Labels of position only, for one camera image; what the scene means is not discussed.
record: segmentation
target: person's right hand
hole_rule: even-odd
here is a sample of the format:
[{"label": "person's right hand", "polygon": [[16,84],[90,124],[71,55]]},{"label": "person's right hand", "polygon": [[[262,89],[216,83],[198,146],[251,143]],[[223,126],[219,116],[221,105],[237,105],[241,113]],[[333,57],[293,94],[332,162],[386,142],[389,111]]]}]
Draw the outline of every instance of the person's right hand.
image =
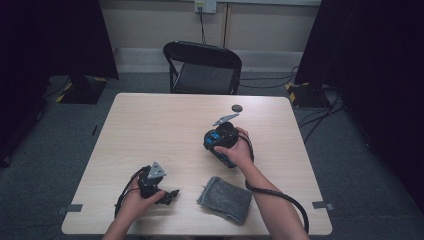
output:
[{"label": "person's right hand", "polygon": [[[240,136],[249,138],[249,133],[239,127],[236,127]],[[248,143],[239,137],[237,143],[232,148],[226,148],[222,146],[215,146],[214,150],[227,155],[227,157],[237,165],[239,168],[244,167],[244,165],[253,164],[252,158],[250,156],[250,149]]]}]

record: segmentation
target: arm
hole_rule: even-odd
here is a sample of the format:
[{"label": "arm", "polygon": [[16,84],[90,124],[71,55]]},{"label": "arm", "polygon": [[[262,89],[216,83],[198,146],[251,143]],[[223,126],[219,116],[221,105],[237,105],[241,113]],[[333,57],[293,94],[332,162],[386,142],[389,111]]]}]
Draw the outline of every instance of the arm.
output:
[{"label": "arm", "polygon": [[103,240],[124,239],[128,229],[131,227],[131,224],[143,215],[150,206],[159,201],[165,194],[164,191],[159,191],[150,198],[142,198],[140,195],[140,189],[138,188],[137,179],[134,179],[129,189],[132,189],[132,191],[128,191],[128,194],[122,203],[121,209],[103,236]]},{"label": "arm", "polygon": [[[248,137],[247,131],[238,128],[241,135]],[[230,160],[242,171],[248,183],[257,188],[270,189],[281,192],[272,184],[253,164],[249,147],[244,140],[239,141],[232,148],[217,146],[215,151],[227,155]],[[293,205],[275,196],[253,192],[262,219],[271,234],[276,239],[309,239],[302,222]]]}]

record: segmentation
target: electrical outlet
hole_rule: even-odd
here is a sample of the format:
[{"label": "electrical outlet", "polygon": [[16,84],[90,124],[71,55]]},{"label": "electrical outlet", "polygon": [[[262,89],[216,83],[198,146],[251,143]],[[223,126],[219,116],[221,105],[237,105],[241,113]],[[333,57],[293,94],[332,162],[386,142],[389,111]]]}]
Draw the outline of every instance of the electrical outlet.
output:
[{"label": "electrical outlet", "polygon": [[194,1],[194,12],[216,13],[216,1]]}]

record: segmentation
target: baseboard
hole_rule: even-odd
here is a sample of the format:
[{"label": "baseboard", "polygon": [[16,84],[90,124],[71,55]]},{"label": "baseboard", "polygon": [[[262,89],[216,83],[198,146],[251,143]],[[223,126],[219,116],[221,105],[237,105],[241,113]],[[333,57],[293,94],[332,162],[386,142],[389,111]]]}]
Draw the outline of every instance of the baseboard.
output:
[{"label": "baseboard", "polygon": [[[259,52],[234,50],[243,62],[243,72],[291,72],[303,52]],[[168,72],[162,49],[114,49],[118,72]]]}]

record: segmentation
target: black folding chair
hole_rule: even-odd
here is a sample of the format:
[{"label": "black folding chair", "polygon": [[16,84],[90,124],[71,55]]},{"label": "black folding chair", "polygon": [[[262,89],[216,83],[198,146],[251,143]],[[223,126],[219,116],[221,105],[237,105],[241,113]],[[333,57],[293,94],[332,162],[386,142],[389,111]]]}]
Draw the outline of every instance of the black folding chair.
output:
[{"label": "black folding chair", "polygon": [[[171,93],[237,94],[242,63],[231,50],[175,41],[166,44],[163,53],[169,63]],[[180,71],[177,62],[182,63]]]}]

